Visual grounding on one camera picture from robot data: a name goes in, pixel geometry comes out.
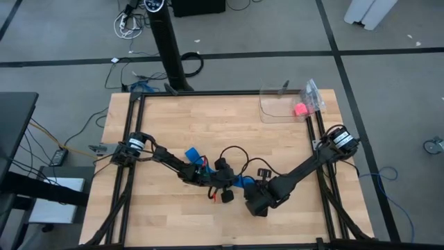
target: black box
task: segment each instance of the black box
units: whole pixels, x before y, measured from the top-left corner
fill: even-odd
[[[175,17],[222,13],[225,0],[171,0]]]

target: wooden table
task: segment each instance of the wooden table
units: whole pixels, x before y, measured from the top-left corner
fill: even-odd
[[[342,122],[334,90],[321,90],[327,104],[326,128]],[[122,140],[129,94],[113,94],[103,132],[103,143]],[[230,146],[243,147],[250,157],[262,157],[279,172],[288,172],[312,155],[307,125],[265,124],[259,118],[258,96],[149,97],[142,132],[186,161],[185,152],[195,147],[212,163]],[[132,131],[137,107],[135,105]],[[235,172],[245,163],[236,149],[224,156]],[[102,168],[106,160],[98,164]],[[256,176],[261,162],[252,162],[246,173]],[[373,236],[356,171],[337,163],[337,181],[343,207],[363,232]],[[80,237],[88,241],[110,210],[117,168],[109,166],[92,183]],[[196,246],[221,244],[286,244],[328,241],[316,173],[300,182],[290,199],[268,217],[253,217],[245,207],[243,190],[233,188],[234,200],[214,203],[207,188],[183,183],[174,172],[156,162],[137,163],[126,233],[126,247]],[[339,225],[332,208],[337,235]],[[116,220],[114,241],[120,228]]]

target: wooden tabletop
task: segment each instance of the wooden tabletop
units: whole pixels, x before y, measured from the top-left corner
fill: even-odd
[[[324,125],[342,123],[334,90],[321,90],[327,104]],[[129,94],[113,94],[103,132],[103,143],[122,140]],[[135,105],[133,127],[137,115]],[[316,119],[314,119],[318,136]],[[183,161],[195,147],[213,163],[231,145],[243,147],[251,158],[267,160],[279,172],[288,172],[312,155],[305,122],[265,124],[259,117],[259,96],[149,97],[146,99],[142,132],[155,137]],[[240,172],[245,163],[242,152],[231,149],[224,156]],[[100,162],[97,169],[106,164]],[[246,174],[256,176],[261,162],[251,162]],[[356,171],[337,163],[337,181],[343,207],[363,230],[372,228]],[[109,166],[92,183],[80,237],[88,241],[106,218],[117,168]],[[290,199],[268,217],[253,217],[245,206],[243,190],[232,188],[234,200],[214,203],[206,187],[183,183],[176,173],[156,162],[137,163],[131,199],[126,247],[196,246],[220,244],[286,244],[328,241],[316,173],[297,184]],[[332,208],[337,235],[339,226]],[[114,242],[120,228],[116,220]]]

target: blue tape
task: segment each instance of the blue tape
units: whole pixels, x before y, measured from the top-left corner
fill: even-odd
[[[188,158],[188,160],[192,163],[197,163],[202,165],[203,164],[203,159],[200,158],[199,152],[197,152],[197,150],[195,148],[190,148],[188,149],[188,151],[185,152],[186,157]],[[210,164],[207,162],[207,165],[205,166],[205,169],[207,170],[207,172],[209,173],[213,173],[215,172],[211,167]],[[238,187],[238,188],[244,188],[242,185],[242,182],[244,182],[244,184],[253,184],[253,180],[251,178],[244,178],[244,177],[240,177],[239,180],[237,180],[233,185]]]

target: aluminum frame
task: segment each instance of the aluminum frame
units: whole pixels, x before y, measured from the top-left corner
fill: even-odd
[[[286,94],[298,94],[300,90],[287,90]],[[223,95],[259,95],[264,94],[264,92],[260,92],[259,90],[216,90],[216,91],[193,91],[193,92],[179,92],[178,96],[181,97],[191,97],[191,96],[223,96]],[[271,90],[265,92],[265,94],[277,94],[277,91]],[[142,118],[144,114],[144,104],[146,97],[172,97],[171,93],[168,92],[156,92],[156,93],[141,93],[141,92],[132,92],[130,94],[130,103],[128,106],[128,113],[126,115],[126,124],[125,130],[123,132],[123,140],[125,140],[130,134],[131,121],[133,118],[134,105],[136,100],[139,100],[139,109],[137,112],[137,120],[135,131],[140,131],[142,127]],[[323,119],[321,112],[316,112],[316,121],[318,123],[318,129],[320,132],[319,136],[322,136],[325,132],[325,127],[323,124]],[[316,136],[314,133],[314,127],[311,120],[311,117],[307,118],[307,130],[309,133],[309,145],[313,149],[312,142],[316,140]],[[333,169],[331,165],[327,166],[327,170],[329,172],[330,184],[332,187],[333,194],[336,200],[341,203],[341,198],[339,195],[339,189],[336,181],[336,177],[332,175]],[[318,177],[318,184],[320,185],[320,195],[323,203],[323,212],[325,216],[325,225],[327,227],[327,232],[329,235],[330,241],[336,239],[336,231],[334,229],[334,225],[332,222],[332,214],[330,210],[330,204],[327,197],[321,192],[321,181],[325,182],[323,176],[323,170],[317,169],[316,174]],[[131,183],[130,188],[130,196],[132,191],[132,184],[135,175],[135,164],[130,167],[128,172],[128,182]],[[111,208],[114,207],[117,199],[119,198],[121,181],[123,178],[123,167],[119,166],[117,170],[116,180],[114,183],[114,191],[112,196],[112,205]],[[125,244],[126,239],[126,230],[128,228],[128,217],[129,217],[129,209],[130,208],[130,198],[126,201],[123,207],[123,214],[121,218],[121,227],[119,232],[119,241],[118,243]],[[344,239],[348,239],[348,230],[346,225],[343,223],[342,219],[338,216],[339,225],[341,229],[341,234]],[[108,230],[105,238],[105,243],[110,244],[112,242],[112,235],[114,231],[114,222],[112,223],[110,229]],[[125,249],[133,249],[133,250],[142,250],[142,249],[318,249],[319,247],[325,248],[325,244],[323,243],[321,238],[316,238],[316,242],[313,243],[302,243],[302,244],[245,244],[245,245],[230,245],[230,246],[181,246],[181,247],[128,247]]]

